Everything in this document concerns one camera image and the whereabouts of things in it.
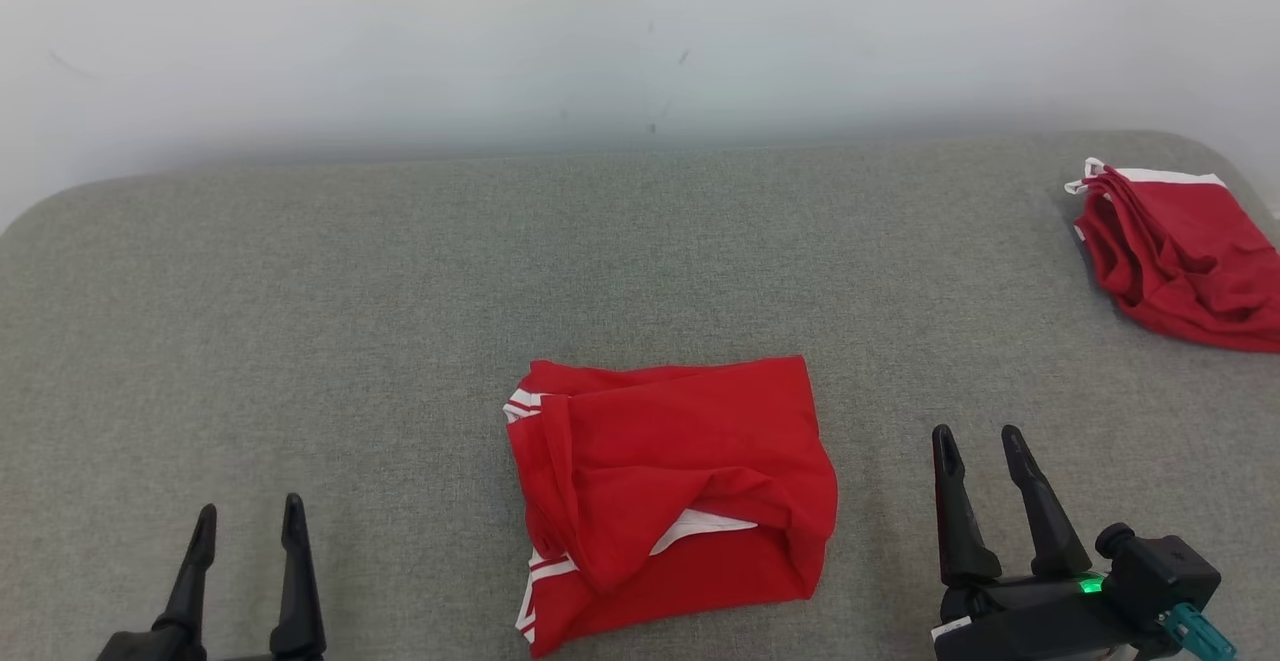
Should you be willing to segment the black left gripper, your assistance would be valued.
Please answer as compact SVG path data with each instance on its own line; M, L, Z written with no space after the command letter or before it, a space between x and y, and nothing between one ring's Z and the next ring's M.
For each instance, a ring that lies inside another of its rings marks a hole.
M206 503L198 514L164 612L152 632L116 632L97 660L212 660L204 648L206 575L216 555L218 510ZM282 524L285 551L279 619L269 652L236 660L324 660L326 633L308 537L305 502L285 497Z

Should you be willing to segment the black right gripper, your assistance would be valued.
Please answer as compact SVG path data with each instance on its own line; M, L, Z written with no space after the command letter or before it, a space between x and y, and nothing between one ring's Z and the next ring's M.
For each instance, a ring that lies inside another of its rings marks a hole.
M1091 556L1020 429L1004 427L1001 441L1036 551L1033 576L998 579L1002 566L980 534L951 428L938 424L931 441L940 579L954 587L943 593L941 624L931 632L934 657L1125 658L1140 643L1140 629L1111 605L1105 578L1088 573Z

